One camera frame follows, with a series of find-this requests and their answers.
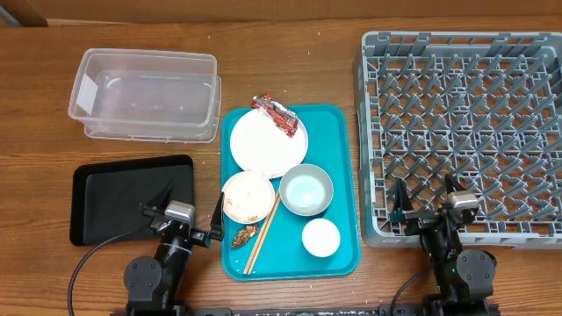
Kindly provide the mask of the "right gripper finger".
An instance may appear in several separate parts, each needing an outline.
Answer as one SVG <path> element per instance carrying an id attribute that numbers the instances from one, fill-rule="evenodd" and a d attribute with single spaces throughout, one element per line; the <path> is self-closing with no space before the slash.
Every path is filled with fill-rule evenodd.
<path id="1" fill-rule="evenodd" d="M 407 186 L 403 179 L 396 180 L 393 212 L 411 212 L 414 208 L 407 194 Z"/>
<path id="2" fill-rule="evenodd" d="M 452 174 L 447 174 L 444 177 L 444 184 L 448 194 L 465 190 L 465 187 L 462 186 Z"/>

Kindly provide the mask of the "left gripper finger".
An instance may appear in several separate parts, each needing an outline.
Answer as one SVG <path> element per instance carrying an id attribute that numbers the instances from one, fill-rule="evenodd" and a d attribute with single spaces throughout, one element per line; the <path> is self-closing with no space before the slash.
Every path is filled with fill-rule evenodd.
<path id="1" fill-rule="evenodd" d="M 147 203 L 147 208 L 166 208 L 171 200 L 174 183 L 168 183 L 159 193 L 152 197 Z"/>
<path id="2" fill-rule="evenodd" d="M 223 205 L 224 205 L 224 193 L 221 192 L 218 202 L 215 206 L 215 210 L 213 212 L 213 217 L 211 220 L 211 232 L 212 233 L 223 233 L 224 232 L 224 214 L 223 214 Z"/>

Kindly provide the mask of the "pink bowl with crumbs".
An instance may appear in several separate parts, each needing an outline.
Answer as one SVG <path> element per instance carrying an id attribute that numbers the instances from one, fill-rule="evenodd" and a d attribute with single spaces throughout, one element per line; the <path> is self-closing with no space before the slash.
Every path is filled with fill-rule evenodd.
<path id="1" fill-rule="evenodd" d="M 265 219 L 276 200 L 269 179 L 255 171 L 242 171 L 223 185 L 223 212 L 239 224 L 255 224 Z"/>

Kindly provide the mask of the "small white cup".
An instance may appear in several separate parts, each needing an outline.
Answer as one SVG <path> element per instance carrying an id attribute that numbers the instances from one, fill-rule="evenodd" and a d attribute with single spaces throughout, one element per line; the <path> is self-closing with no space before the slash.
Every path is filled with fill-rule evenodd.
<path id="1" fill-rule="evenodd" d="M 341 235 L 337 226 L 328 219 L 313 219 L 302 231 L 306 251 L 320 258 L 333 255 L 340 246 Z"/>

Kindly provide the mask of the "grey-green ceramic bowl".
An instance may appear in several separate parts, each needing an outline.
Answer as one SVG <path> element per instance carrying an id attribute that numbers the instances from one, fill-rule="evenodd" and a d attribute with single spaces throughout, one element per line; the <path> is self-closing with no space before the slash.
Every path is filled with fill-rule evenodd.
<path id="1" fill-rule="evenodd" d="M 312 217 L 327 210 L 335 189 L 324 169 L 313 164 L 300 164 L 282 176 L 279 191 L 281 201 L 290 212 Z"/>

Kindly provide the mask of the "red snack wrapper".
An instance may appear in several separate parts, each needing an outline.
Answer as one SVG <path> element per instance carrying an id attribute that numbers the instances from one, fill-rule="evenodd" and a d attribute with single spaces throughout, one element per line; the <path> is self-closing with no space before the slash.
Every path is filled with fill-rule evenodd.
<path id="1" fill-rule="evenodd" d="M 253 108 L 263 111 L 274 122 L 276 127 L 292 138 L 298 129 L 298 115 L 289 108 L 275 101 L 269 93 L 254 96 Z"/>

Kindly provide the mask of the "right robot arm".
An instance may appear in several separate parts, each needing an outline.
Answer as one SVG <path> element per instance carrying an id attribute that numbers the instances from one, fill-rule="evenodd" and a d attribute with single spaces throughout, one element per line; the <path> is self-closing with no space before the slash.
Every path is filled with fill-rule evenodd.
<path id="1" fill-rule="evenodd" d="M 388 313 L 397 315 L 400 294 L 429 272 L 435 274 L 437 294 L 427 295 L 421 304 L 407 307 L 406 315 L 499 315 L 497 305 L 486 299 L 493 295 L 496 258 L 480 249 L 464 249 L 458 229 L 471 224 L 479 210 L 479 199 L 454 176 L 445 176 L 447 198 L 436 209 L 415 211 L 407 194 L 406 183 L 396 181 L 394 206 L 390 220 L 406 226 L 406 236 L 420 238 L 430 265 L 411 277 L 397 290 Z"/>

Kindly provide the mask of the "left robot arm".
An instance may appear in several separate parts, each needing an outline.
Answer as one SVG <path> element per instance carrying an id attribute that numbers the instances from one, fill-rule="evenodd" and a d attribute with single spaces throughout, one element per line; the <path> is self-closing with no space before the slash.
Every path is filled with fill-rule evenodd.
<path id="1" fill-rule="evenodd" d="M 174 184 L 139 205 L 141 213 L 152 219 L 150 229 L 160 243 L 153 256 L 133 259 L 124 272 L 128 290 L 127 315 L 194 315 L 195 312 L 177 298 L 177 290 L 194 247 L 209 248 L 212 241 L 222 241 L 224 228 L 224 194 L 219 195 L 208 230 L 196 227 L 195 206 L 172 198 Z"/>

